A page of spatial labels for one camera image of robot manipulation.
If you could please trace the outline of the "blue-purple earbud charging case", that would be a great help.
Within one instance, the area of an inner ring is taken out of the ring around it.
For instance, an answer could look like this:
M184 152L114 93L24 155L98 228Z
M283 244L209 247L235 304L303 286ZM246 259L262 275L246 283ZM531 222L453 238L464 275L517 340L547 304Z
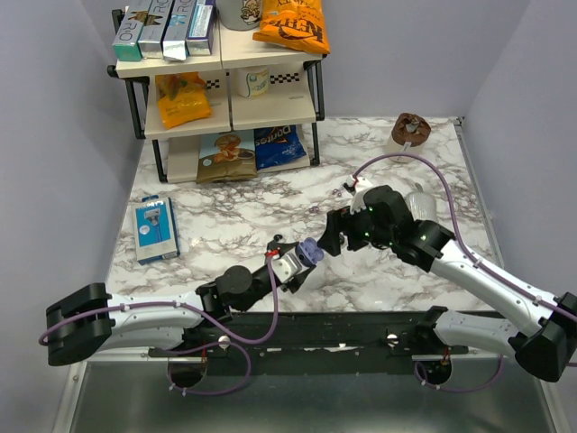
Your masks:
M308 237L300 242L295 252L299 261L306 267L315 267L324 259L324 251L317 245L315 239Z

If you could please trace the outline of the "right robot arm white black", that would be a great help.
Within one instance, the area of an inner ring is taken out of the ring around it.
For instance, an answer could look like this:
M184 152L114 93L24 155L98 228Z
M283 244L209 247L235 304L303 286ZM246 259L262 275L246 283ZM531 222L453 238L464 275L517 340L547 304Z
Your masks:
M430 309L415 331L428 354L443 346L469 346L515 359L526 372L558 382L576 351L576 297L537 289L459 244L452 231L413 218L403 196L389 186L366 188L350 206L326 215L318 245L332 256L343 248L390 249L403 263L444 278L497 311L499 318Z

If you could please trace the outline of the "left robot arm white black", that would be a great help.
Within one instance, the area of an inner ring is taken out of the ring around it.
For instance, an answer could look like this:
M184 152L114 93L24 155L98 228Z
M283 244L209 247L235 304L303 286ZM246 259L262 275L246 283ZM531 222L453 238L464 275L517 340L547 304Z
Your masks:
M323 258L312 238L290 244L273 240L258 270L235 265L214 281L168 298L111 294L103 283L91 283L47 307L40 343L51 366L125 347L189 356L199 348L195 327L222 327L234 311L246 312L268 294L297 291Z

